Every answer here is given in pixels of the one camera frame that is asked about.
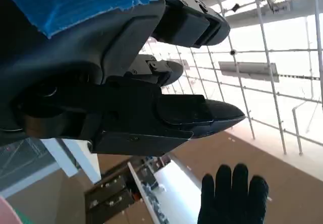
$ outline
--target screw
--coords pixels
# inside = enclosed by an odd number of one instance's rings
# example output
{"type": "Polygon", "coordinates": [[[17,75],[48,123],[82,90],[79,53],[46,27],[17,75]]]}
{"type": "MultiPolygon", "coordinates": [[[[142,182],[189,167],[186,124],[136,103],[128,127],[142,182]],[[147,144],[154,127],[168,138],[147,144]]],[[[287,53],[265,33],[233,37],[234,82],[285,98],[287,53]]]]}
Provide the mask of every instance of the screw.
{"type": "Polygon", "coordinates": [[[131,137],[131,138],[129,138],[129,141],[131,141],[131,142],[136,142],[138,140],[139,140],[138,137],[131,137]]]}
{"type": "Polygon", "coordinates": [[[199,4],[199,6],[200,6],[201,10],[202,10],[204,13],[207,13],[207,12],[208,12],[208,10],[207,10],[207,8],[206,8],[205,6],[203,6],[203,5],[201,5],[201,4],[199,4]]]}
{"type": "Polygon", "coordinates": [[[237,51],[236,51],[236,50],[231,50],[231,51],[230,51],[230,55],[231,55],[231,56],[233,56],[233,55],[235,55],[235,54],[237,54],[237,51]]]}

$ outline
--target scaffolding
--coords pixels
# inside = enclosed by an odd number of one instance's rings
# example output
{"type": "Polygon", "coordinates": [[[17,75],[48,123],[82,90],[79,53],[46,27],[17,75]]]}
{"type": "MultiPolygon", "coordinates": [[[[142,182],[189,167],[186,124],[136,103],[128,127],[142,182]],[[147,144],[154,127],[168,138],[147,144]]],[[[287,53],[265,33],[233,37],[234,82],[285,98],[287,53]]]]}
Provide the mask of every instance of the scaffolding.
{"type": "MultiPolygon", "coordinates": [[[[222,0],[217,0],[219,2],[219,6],[221,9],[221,14],[223,17],[225,17],[225,11],[222,5],[222,0]]],[[[259,25],[261,28],[261,34],[262,34],[262,40],[263,40],[263,49],[262,50],[235,50],[234,45],[232,43],[232,39],[230,37],[230,35],[228,36],[228,41],[229,41],[229,48],[228,50],[225,51],[211,51],[211,49],[207,46],[206,49],[207,51],[193,51],[191,48],[189,49],[189,52],[192,55],[193,58],[193,62],[194,65],[190,66],[190,68],[195,68],[197,71],[197,76],[198,77],[192,77],[189,76],[189,73],[187,72],[186,69],[184,69],[184,75],[182,75],[182,77],[180,78],[180,80],[178,81],[179,86],[180,86],[180,91],[176,90],[174,85],[172,85],[172,90],[170,90],[169,87],[166,87],[167,92],[168,93],[172,93],[171,91],[173,91],[175,94],[184,94],[184,89],[182,87],[181,84],[181,80],[187,80],[188,81],[188,85],[190,87],[190,90],[192,91],[192,93],[194,94],[193,91],[193,86],[191,84],[190,80],[197,80],[201,83],[202,89],[203,89],[203,94],[205,95],[206,98],[208,98],[208,94],[206,91],[206,86],[205,83],[206,82],[210,82],[210,83],[215,83],[217,84],[217,87],[219,89],[220,95],[221,95],[221,99],[224,102],[225,101],[225,97],[223,94],[223,88],[222,86],[230,86],[230,87],[235,87],[235,88],[240,88],[241,90],[241,94],[242,94],[242,98],[243,98],[243,102],[244,102],[244,106],[246,109],[246,114],[247,114],[247,118],[249,120],[249,128],[250,128],[250,132],[252,135],[252,138],[255,139],[255,132],[254,132],[254,126],[253,126],[253,122],[257,122],[259,124],[262,124],[264,126],[276,129],[280,132],[280,137],[281,137],[281,144],[282,144],[282,148],[283,148],[283,153],[287,154],[287,150],[286,150],[286,144],[285,144],[285,138],[284,138],[284,133],[290,134],[292,136],[295,136],[297,138],[297,143],[298,143],[298,148],[299,148],[299,154],[302,155],[303,154],[303,150],[302,150],[302,143],[301,140],[306,140],[308,142],[314,143],[316,145],[319,146],[323,146],[323,143],[320,143],[319,141],[316,141],[314,139],[310,139],[308,137],[302,136],[299,133],[299,126],[298,126],[298,121],[297,121],[297,114],[296,114],[296,110],[298,107],[302,106],[303,104],[305,104],[306,102],[312,102],[312,103],[316,103],[318,104],[322,104],[321,101],[321,96],[318,97],[317,99],[314,98],[314,93],[313,93],[313,81],[320,81],[320,88],[321,88],[321,95],[323,95],[323,63],[322,63],[322,48],[321,48],[321,33],[320,33],[320,21],[319,21],[319,4],[318,4],[318,0],[314,0],[313,4],[315,7],[315,26],[316,26],[316,39],[317,39],[317,48],[310,48],[309,45],[309,38],[308,38],[308,25],[307,25],[307,19],[305,19],[305,25],[306,25],[306,34],[307,34],[307,48],[291,48],[291,49],[269,49],[267,46],[267,41],[266,41],[266,35],[265,35],[265,30],[264,30],[264,22],[262,19],[262,13],[261,13],[261,5],[260,5],[260,0],[254,0],[251,3],[247,3],[244,5],[241,5],[240,8],[248,6],[248,5],[252,5],[255,4],[256,8],[257,8],[257,16],[259,19],[259,25]],[[243,82],[241,80],[241,74],[240,74],[240,70],[239,70],[239,65],[240,62],[237,60],[236,55],[240,54],[240,53],[258,53],[258,52],[262,52],[265,53],[265,57],[266,57],[266,64],[267,67],[269,68],[269,77],[270,77],[270,83],[271,83],[271,90],[263,90],[263,89],[258,89],[255,87],[247,87],[245,85],[243,85],[243,82]],[[309,68],[310,68],[310,76],[305,77],[305,76],[297,76],[297,75],[287,75],[287,74],[280,74],[280,77],[286,77],[286,78],[299,78],[299,79],[305,79],[305,80],[310,80],[311,83],[311,97],[300,97],[300,96],[296,96],[296,95],[292,95],[292,94],[285,94],[285,93],[280,93],[276,90],[275,88],[275,84],[274,84],[274,77],[273,77],[273,71],[271,68],[271,61],[270,61],[270,56],[269,53],[270,52],[308,52],[308,57],[309,57],[309,68]],[[319,77],[314,77],[313,73],[312,73],[312,61],[311,61],[311,53],[312,52],[316,52],[317,53],[317,57],[318,57],[318,63],[319,63],[319,77]],[[218,77],[218,71],[221,71],[220,69],[216,68],[215,63],[213,61],[212,55],[214,54],[218,54],[218,53],[227,53],[230,54],[232,56],[232,61],[234,62],[235,65],[235,69],[236,69],[236,75],[239,81],[239,84],[231,84],[231,83],[227,83],[227,82],[222,82],[219,77],[218,77]],[[212,67],[201,67],[199,66],[197,60],[196,60],[196,56],[198,54],[208,54],[210,61],[211,61],[211,65],[212,67]],[[205,79],[201,77],[201,73],[200,70],[202,69],[207,69],[207,70],[211,70],[214,72],[214,80],[210,80],[210,79],[205,79]],[[272,124],[266,123],[264,121],[255,119],[254,117],[251,116],[251,109],[247,103],[247,99],[246,99],[246,95],[245,95],[245,91],[256,91],[256,92],[261,92],[261,93],[265,93],[265,94],[270,94],[273,96],[273,100],[275,103],[275,109],[276,109],[276,114],[277,114],[277,120],[278,120],[278,124],[277,126],[274,126],[272,124]],[[290,98],[290,99],[296,99],[296,100],[302,100],[301,104],[298,104],[297,106],[295,106],[292,110],[292,114],[293,114],[293,122],[294,122],[294,126],[295,126],[295,132],[286,130],[283,128],[282,126],[282,118],[281,118],[281,113],[280,113],[280,108],[279,108],[279,104],[278,104],[278,97],[286,97],[286,98],[290,98]]],[[[156,56],[157,54],[154,53],[152,47],[149,45],[149,43],[147,43],[152,54],[154,56],[156,56]]],[[[182,55],[183,53],[180,52],[179,48],[177,46],[176,47],[176,52],[178,54],[178,58],[180,60],[182,60],[182,55]]]]}

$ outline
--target hand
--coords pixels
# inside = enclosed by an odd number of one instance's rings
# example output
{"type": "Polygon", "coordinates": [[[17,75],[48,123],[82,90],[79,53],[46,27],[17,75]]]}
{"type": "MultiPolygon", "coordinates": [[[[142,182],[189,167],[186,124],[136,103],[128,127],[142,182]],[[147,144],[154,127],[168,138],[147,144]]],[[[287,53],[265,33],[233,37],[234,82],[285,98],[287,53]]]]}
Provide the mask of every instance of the hand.
{"type": "Polygon", "coordinates": [[[266,213],[268,184],[253,176],[248,191],[248,168],[238,164],[232,176],[227,165],[221,165],[216,176],[205,175],[202,180],[201,210],[198,224],[263,224],[266,213]]]}

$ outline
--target metal pole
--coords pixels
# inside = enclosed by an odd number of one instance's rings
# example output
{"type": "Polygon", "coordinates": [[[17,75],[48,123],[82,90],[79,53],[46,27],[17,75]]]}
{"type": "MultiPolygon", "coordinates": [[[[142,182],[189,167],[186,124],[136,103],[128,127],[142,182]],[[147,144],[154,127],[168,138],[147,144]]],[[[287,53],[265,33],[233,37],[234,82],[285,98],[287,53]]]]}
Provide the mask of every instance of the metal pole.
{"type": "MultiPolygon", "coordinates": [[[[223,6],[222,6],[222,0],[218,0],[218,1],[219,1],[220,9],[221,9],[221,14],[222,14],[223,18],[225,18],[226,16],[225,16],[225,13],[224,13],[224,10],[223,10],[223,6]]],[[[232,41],[231,41],[230,35],[228,35],[228,40],[229,40],[229,44],[230,44],[231,51],[233,51],[233,46],[232,46],[232,41]]],[[[241,77],[240,77],[239,65],[237,63],[236,56],[235,55],[232,55],[232,57],[233,57],[234,64],[236,66],[236,71],[237,71],[237,75],[238,75],[238,79],[239,79],[239,83],[240,83],[240,88],[241,88],[241,93],[242,93],[244,105],[245,105],[246,111],[247,111],[247,116],[248,116],[248,120],[249,120],[249,124],[250,124],[250,130],[251,130],[252,138],[255,139],[254,131],[253,131],[253,126],[252,126],[252,122],[251,122],[251,117],[250,117],[250,111],[249,111],[249,108],[248,108],[246,96],[244,94],[244,90],[243,90],[243,86],[242,86],[242,81],[241,81],[241,77]]]]}
{"type": "Polygon", "coordinates": [[[173,86],[173,84],[171,84],[171,86],[172,86],[172,88],[173,88],[174,93],[175,93],[175,94],[177,94],[177,93],[176,93],[176,90],[175,90],[175,88],[174,88],[174,86],[173,86]]]}
{"type": "Polygon", "coordinates": [[[182,60],[182,57],[181,57],[180,51],[178,50],[177,46],[175,46],[175,47],[176,47],[176,50],[177,50],[178,56],[180,57],[180,60],[181,60],[181,62],[182,62],[182,64],[183,64],[184,73],[185,73],[185,75],[186,75],[186,78],[187,78],[188,84],[189,84],[189,86],[190,86],[190,88],[191,88],[192,94],[194,94],[194,91],[193,91],[193,88],[192,88],[191,82],[190,82],[190,80],[188,79],[188,75],[187,75],[187,72],[186,72],[186,69],[185,69],[185,66],[184,66],[184,63],[183,63],[183,60],[182,60]]]}
{"type": "Polygon", "coordinates": [[[180,84],[180,87],[181,87],[182,93],[184,94],[184,90],[183,90],[183,87],[182,87],[182,85],[181,85],[180,78],[177,80],[177,82],[180,84]]]}
{"type": "MultiPolygon", "coordinates": [[[[306,29],[307,49],[310,49],[311,45],[309,42],[307,17],[305,17],[304,20],[305,20],[305,29],[306,29]]],[[[308,51],[308,61],[309,61],[309,73],[310,73],[311,77],[313,78],[312,59],[311,59],[311,52],[310,51],[308,51]]],[[[313,99],[313,97],[314,97],[313,79],[311,79],[311,98],[313,99]]]]}
{"type": "Polygon", "coordinates": [[[195,63],[195,67],[196,67],[196,70],[197,70],[197,74],[198,74],[198,76],[199,76],[199,80],[201,81],[202,88],[203,88],[203,91],[204,91],[204,93],[205,93],[205,97],[208,99],[208,97],[207,97],[207,93],[206,93],[206,90],[205,90],[205,87],[204,87],[204,84],[203,84],[203,80],[202,80],[201,75],[200,75],[200,71],[199,71],[199,69],[198,69],[198,67],[197,67],[197,64],[196,64],[196,61],[195,61],[195,58],[194,58],[194,53],[193,53],[193,51],[192,51],[192,49],[191,49],[191,48],[190,48],[190,50],[191,50],[191,54],[192,54],[192,56],[193,56],[193,61],[194,61],[194,63],[195,63]]]}
{"type": "Polygon", "coordinates": [[[323,59],[322,59],[321,32],[320,32],[320,25],[319,25],[318,0],[314,0],[314,8],[315,8],[315,26],[316,26],[319,77],[320,77],[320,81],[321,81],[321,96],[323,96],[323,59]]]}
{"type": "Polygon", "coordinates": [[[315,114],[315,111],[316,111],[316,108],[317,108],[317,106],[318,106],[318,104],[319,104],[319,102],[317,102],[316,103],[316,106],[315,106],[315,108],[314,108],[314,111],[313,111],[313,114],[312,114],[312,116],[311,116],[311,119],[309,120],[309,122],[308,122],[308,125],[307,125],[307,128],[306,128],[306,133],[308,133],[309,132],[309,127],[311,126],[311,124],[312,124],[312,121],[313,121],[313,118],[314,118],[314,114],[315,114]]]}
{"type": "MultiPolygon", "coordinates": [[[[268,126],[268,127],[274,128],[274,129],[276,129],[276,130],[279,130],[279,128],[278,128],[278,127],[275,127],[275,126],[273,126],[273,125],[271,125],[271,124],[268,124],[268,123],[262,122],[262,121],[260,121],[260,120],[255,119],[255,118],[252,118],[252,120],[253,120],[253,121],[255,121],[255,122],[258,122],[258,123],[260,123],[260,124],[263,124],[263,125],[265,125],[265,126],[268,126]]],[[[290,131],[287,131],[286,129],[284,129],[284,132],[286,132],[286,133],[288,133],[288,134],[290,134],[290,135],[292,135],[292,136],[297,136],[295,133],[290,132],[290,131]]],[[[319,146],[323,147],[323,143],[317,142],[317,141],[315,141],[315,140],[313,140],[313,139],[309,139],[309,138],[304,137],[304,136],[299,136],[299,137],[300,137],[300,138],[302,138],[302,139],[304,139],[305,141],[312,142],[312,143],[315,143],[316,145],[319,145],[319,146]]]]}
{"type": "Polygon", "coordinates": [[[255,1],[256,1],[256,4],[257,4],[257,13],[258,13],[258,18],[259,18],[260,27],[261,27],[263,46],[264,46],[264,50],[265,50],[265,53],[266,53],[267,66],[269,68],[269,74],[270,74],[270,78],[271,78],[271,85],[272,85],[273,96],[274,96],[274,101],[275,101],[275,107],[276,107],[279,131],[281,133],[283,151],[284,151],[284,154],[287,154],[286,146],[285,146],[285,139],[284,139],[284,131],[283,131],[283,127],[282,127],[281,116],[280,116],[279,109],[278,109],[278,102],[277,102],[277,96],[276,96],[276,90],[275,90],[275,84],[274,84],[273,71],[272,71],[272,68],[271,68],[271,63],[270,63],[270,59],[269,59],[269,52],[268,52],[266,37],[265,37],[265,33],[264,33],[264,28],[263,28],[263,21],[262,21],[261,9],[260,9],[260,2],[259,2],[259,0],[255,0],[255,1]]]}
{"type": "Polygon", "coordinates": [[[296,109],[298,107],[300,107],[301,105],[305,104],[306,101],[300,103],[298,106],[294,107],[292,109],[292,113],[293,113],[293,118],[294,118],[294,125],[295,125],[295,131],[296,131],[296,137],[297,137],[297,143],[298,143],[298,150],[299,150],[299,155],[303,155],[303,150],[302,150],[302,143],[301,143],[301,139],[299,137],[299,130],[298,130],[298,123],[297,123],[297,116],[296,116],[296,109]]]}
{"type": "MultiPolygon", "coordinates": [[[[317,49],[301,49],[301,48],[292,48],[292,49],[268,49],[268,52],[293,52],[293,51],[317,51],[317,49]]],[[[265,52],[265,50],[245,50],[245,51],[237,51],[237,53],[251,53],[251,52],[265,52]]],[[[230,53],[229,51],[212,51],[211,53],[218,54],[218,53],[230,53]]]]}
{"type": "Polygon", "coordinates": [[[210,60],[211,60],[211,64],[212,64],[212,67],[213,67],[213,70],[214,70],[214,74],[216,75],[216,79],[217,79],[217,83],[218,83],[218,87],[219,87],[219,91],[220,91],[220,94],[221,94],[221,97],[222,97],[222,101],[224,101],[224,97],[223,97],[223,93],[222,93],[222,89],[221,89],[221,85],[219,83],[219,78],[218,78],[218,74],[217,74],[217,71],[216,71],[216,68],[214,66],[214,62],[213,62],[213,59],[212,59],[212,56],[211,56],[211,53],[210,53],[210,49],[208,48],[208,46],[206,46],[207,48],[207,52],[208,52],[208,55],[210,57],[210,60]]]}
{"type": "MultiPolygon", "coordinates": [[[[204,81],[211,82],[211,83],[217,83],[217,81],[209,80],[209,79],[204,79],[204,81]]],[[[232,86],[232,87],[236,87],[236,88],[240,88],[240,86],[239,86],[239,85],[234,85],[234,84],[224,83],[224,82],[221,82],[221,81],[220,81],[220,84],[227,85],[227,86],[232,86]]],[[[244,88],[244,89],[247,89],[247,90],[252,90],[252,91],[261,92],[261,93],[273,94],[272,92],[270,92],[270,91],[266,91],[266,90],[255,89],[255,88],[250,88],[250,87],[246,87],[246,86],[243,86],[243,88],[244,88]]],[[[298,97],[298,96],[293,96],[293,95],[288,95],[288,94],[281,94],[281,93],[279,93],[279,92],[277,92],[277,94],[276,94],[276,95],[277,95],[277,96],[286,97],[286,98],[291,98],[291,99],[304,100],[304,101],[306,101],[306,102],[313,102],[313,103],[319,103],[319,104],[321,104],[321,103],[322,103],[322,101],[320,101],[320,100],[309,99],[309,98],[305,98],[305,97],[298,97]]]]}

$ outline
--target black glove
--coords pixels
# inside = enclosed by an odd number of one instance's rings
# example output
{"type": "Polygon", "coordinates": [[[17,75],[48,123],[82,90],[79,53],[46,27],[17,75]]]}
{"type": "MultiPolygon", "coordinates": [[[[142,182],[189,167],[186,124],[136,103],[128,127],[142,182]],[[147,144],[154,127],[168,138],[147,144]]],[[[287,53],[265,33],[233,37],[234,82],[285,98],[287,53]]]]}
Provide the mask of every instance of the black glove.
{"type": "Polygon", "coordinates": [[[263,224],[266,213],[268,184],[253,176],[248,191],[248,168],[238,164],[232,176],[227,165],[221,165],[216,188],[211,175],[202,180],[201,210],[198,224],[263,224]]]}

